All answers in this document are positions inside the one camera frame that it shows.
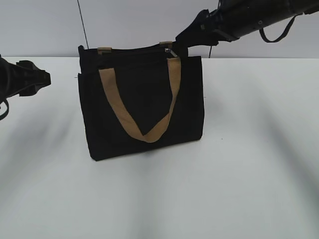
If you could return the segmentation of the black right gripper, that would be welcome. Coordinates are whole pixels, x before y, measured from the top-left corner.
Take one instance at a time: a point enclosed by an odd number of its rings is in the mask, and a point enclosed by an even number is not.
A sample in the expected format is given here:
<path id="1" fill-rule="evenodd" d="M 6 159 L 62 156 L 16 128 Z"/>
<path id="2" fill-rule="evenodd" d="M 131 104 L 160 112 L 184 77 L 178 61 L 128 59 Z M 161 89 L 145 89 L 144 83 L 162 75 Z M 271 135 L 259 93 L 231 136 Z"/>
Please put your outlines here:
<path id="1" fill-rule="evenodd" d="M 188 56 L 188 49 L 195 46 L 216 46 L 219 41 L 232 42 L 240 38 L 232 28 L 232 20 L 240 4 L 222 4 L 217 9 L 201 10 L 193 22 L 175 37 L 175 52 Z"/>

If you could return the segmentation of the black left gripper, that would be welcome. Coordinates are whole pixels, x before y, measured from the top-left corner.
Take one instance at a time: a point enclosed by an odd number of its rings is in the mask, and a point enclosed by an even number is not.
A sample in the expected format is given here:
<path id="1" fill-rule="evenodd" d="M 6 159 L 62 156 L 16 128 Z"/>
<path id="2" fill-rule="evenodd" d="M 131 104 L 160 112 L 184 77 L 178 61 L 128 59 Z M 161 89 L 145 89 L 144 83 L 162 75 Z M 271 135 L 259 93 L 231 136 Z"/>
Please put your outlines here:
<path id="1" fill-rule="evenodd" d="M 15 95 L 29 97 L 40 89 L 51 85 L 50 74 L 36 67 L 29 60 L 12 64 L 0 59 L 0 97 L 7 99 Z"/>

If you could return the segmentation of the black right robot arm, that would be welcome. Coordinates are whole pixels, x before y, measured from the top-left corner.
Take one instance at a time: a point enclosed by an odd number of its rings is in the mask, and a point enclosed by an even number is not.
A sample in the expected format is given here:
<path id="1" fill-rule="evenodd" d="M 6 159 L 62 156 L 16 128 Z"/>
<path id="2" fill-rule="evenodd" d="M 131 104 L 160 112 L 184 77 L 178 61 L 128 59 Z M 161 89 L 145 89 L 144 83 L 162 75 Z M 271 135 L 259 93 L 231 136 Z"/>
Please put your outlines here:
<path id="1" fill-rule="evenodd" d="M 190 47 L 218 45 L 220 41 L 232 42 L 258 31 L 266 43 L 277 43 L 285 38 L 297 16 L 318 12 L 318 0 L 221 0 L 217 9 L 204 9 L 183 30 L 173 43 L 173 48 L 187 53 Z M 265 27 L 290 19 L 283 33 L 269 40 Z"/>

